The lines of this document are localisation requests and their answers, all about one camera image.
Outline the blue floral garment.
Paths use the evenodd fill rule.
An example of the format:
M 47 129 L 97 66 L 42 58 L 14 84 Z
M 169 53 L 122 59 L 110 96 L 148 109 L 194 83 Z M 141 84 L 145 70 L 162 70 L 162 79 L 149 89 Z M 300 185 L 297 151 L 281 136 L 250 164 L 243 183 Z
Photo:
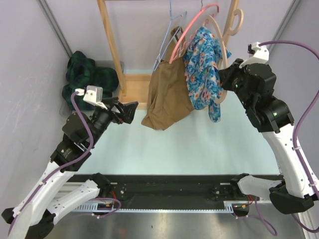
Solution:
M 220 87 L 218 62 L 223 60 L 218 38 L 205 26 L 200 27 L 188 46 L 183 62 L 188 96 L 195 110 L 208 108 L 212 122 L 221 118 Z

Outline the tan brown skirt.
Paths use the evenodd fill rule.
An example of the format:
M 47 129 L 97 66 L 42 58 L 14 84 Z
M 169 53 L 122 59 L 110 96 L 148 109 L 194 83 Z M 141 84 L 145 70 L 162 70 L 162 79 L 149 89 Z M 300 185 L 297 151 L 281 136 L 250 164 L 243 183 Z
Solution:
M 173 38 L 164 59 L 151 76 L 147 113 L 141 124 L 152 129 L 166 130 L 194 110 L 188 96 L 182 57 L 169 63 L 178 40 L 178 36 Z

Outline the beige wooden hanger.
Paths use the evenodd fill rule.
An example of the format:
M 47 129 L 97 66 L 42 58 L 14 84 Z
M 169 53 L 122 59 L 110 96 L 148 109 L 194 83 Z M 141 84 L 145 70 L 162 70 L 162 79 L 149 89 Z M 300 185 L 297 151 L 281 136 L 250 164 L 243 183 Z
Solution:
M 226 23 L 226 26 L 224 27 L 224 32 L 222 33 L 220 30 L 220 27 L 216 20 L 214 19 L 215 13 L 212 15 L 206 15 L 204 18 L 204 21 L 202 23 L 202 26 L 206 26 L 208 23 L 211 23 L 217 33 L 217 38 L 220 43 L 221 47 L 221 53 L 222 53 L 222 60 L 217 60 L 218 63 L 218 69 L 227 68 L 228 67 L 228 57 L 227 57 L 227 52 L 226 52 L 226 46 L 228 43 L 228 39 L 230 36 L 234 36 L 235 34 L 238 33 L 240 30 L 243 20 L 244 20 L 244 13 L 242 9 L 233 9 L 231 10 L 230 17 L 238 17 L 237 25 L 233 27 L 234 20 L 230 20 L 228 23 Z

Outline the green plaid garment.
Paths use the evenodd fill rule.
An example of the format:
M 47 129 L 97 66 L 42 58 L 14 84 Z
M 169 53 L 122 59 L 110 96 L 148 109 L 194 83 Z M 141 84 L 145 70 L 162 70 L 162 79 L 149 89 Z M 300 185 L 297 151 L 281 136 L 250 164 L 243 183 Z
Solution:
M 67 84 L 62 89 L 62 97 L 71 111 L 74 111 L 71 95 L 76 89 L 84 89 L 89 85 L 101 87 L 103 98 L 110 98 L 119 84 L 114 69 L 97 66 L 95 60 L 86 57 L 81 51 L 75 51 L 70 57 L 67 63 L 66 80 Z

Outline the pink plastic hanger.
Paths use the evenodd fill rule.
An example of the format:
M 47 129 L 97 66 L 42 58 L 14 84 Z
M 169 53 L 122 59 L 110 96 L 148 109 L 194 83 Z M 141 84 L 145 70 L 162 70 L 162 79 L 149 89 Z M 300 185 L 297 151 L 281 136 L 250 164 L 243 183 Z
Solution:
M 195 33 L 192 32 L 193 26 L 196 25 L 198 20 L 207 13 L 210 9 L 213 9 L 209 16 L 215 17 L 220 12 L 220 5 L 218 3 L 210 3 L 206 6 L 203 6 L 200 11 L 189 21 L 186 28 L 183 30 L 183 33 L 180 35 L 169 59 L 169 63 L 171 64 L 174 60 L 181 57 L 186 51 L 188 45 L 194 38 Z

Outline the light blue wire hanger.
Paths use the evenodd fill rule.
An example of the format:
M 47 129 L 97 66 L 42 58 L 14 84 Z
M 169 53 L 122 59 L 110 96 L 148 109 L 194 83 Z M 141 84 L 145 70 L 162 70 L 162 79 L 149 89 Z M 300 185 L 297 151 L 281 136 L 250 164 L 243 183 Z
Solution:
M 159 52 L 156 56 L 156 59 L 155 59 L 154 65 L 153 65 L 153 72 L 158 68 L 159 64 L 162 62 L 163 58 L 166 56 L 166 52 L 168 50 L 168 47 L 173 42 L 173 39 L 177 36 L 177 33 L 179 31 L 181 31 L 181 27 L 185 22 L 186 16 L 187 16 L 187 11 L 184 11 L 178 15 L 173 15 L 172 0 L 169 1 L 169 24 L 168 24 L 164 39 L 161 43 Z M 171 27 L 172 27 L 172 24 L 174 23 L 175 20 L 179 20 L 179 22 L 177 25 L 177 30 L 171 36 L 171 34 L 170 34 L 170 32 L 172 30 Z

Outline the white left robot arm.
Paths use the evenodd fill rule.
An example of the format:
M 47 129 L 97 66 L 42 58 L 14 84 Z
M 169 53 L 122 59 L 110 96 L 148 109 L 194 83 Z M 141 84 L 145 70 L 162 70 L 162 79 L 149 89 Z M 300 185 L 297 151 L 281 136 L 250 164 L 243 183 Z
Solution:
M 132 123 L 138 104 L 122 104 L 118 98 L 104 99 L 97 103 L 90 118 L 74 107 L 75 112 L 62 128 L 63 140 L 37 184 L 18 206 L 2 212 L 2 218 L 10 225 L 8 238 L 43 239 L 78 206 L 89 200 L 108 198 L 111 183 L 101 173 L 93 174 L 67 195 L 59 199 L 55 196 L 91 156 L 91 149 L 110 123 Z

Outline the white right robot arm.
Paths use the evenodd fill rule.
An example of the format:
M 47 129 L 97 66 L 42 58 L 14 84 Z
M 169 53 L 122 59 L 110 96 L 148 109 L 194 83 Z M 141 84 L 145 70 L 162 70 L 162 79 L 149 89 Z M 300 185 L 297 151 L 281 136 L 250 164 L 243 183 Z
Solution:
M 305 212 L 319 198 L 293 145 L 294 118 L 288 105 L 273 96 L 276 75 L 265 63 L 245 65 L 237 58 L 218 72 L 223 89 L 233 91 L 251 125 L 272 149 L 282 180 L 268 180 L 243 173 L 231 180 L 230 195 L 241 200 L 253 195 L 272 202 L 283 214 Z

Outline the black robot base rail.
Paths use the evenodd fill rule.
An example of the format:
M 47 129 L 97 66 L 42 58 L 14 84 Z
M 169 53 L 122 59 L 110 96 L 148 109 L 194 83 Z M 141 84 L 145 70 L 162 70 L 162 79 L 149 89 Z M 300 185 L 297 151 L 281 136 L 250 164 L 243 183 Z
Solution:
M 89 201 L 78 212 L 232 212 L 248 208 L 254 195 L 235 190 L 235 175 L 108 175 L 110 192 L 104 200 Z

